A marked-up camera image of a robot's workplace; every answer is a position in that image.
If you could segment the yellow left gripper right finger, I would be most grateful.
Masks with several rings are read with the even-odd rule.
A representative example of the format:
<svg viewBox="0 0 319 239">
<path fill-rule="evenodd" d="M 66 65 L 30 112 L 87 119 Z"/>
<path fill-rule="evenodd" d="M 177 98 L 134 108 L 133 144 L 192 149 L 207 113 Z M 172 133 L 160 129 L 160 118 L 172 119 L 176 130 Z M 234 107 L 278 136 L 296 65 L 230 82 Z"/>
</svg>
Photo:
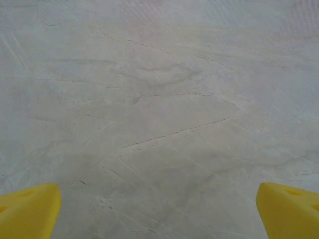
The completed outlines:
<svg viewBox="0 0 319 239">
<path fill-rule="evenodd" d="M 319 193 L 261 183 L 256 206 L 269 239 L 319 239 Z"/>
</svg>

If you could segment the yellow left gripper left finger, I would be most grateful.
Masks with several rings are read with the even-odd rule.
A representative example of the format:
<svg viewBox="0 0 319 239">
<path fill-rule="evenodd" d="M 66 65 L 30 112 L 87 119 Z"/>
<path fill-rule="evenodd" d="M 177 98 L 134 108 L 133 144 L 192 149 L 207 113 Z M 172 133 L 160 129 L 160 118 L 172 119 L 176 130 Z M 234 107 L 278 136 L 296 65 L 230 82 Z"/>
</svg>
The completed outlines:
<svg viewBox="0 0 319 239">
<path fill-rule="evenodd" d="M 60 207 L 54 183 L 0 195 L 0 239 L 50 239 Z"/>
</svg>

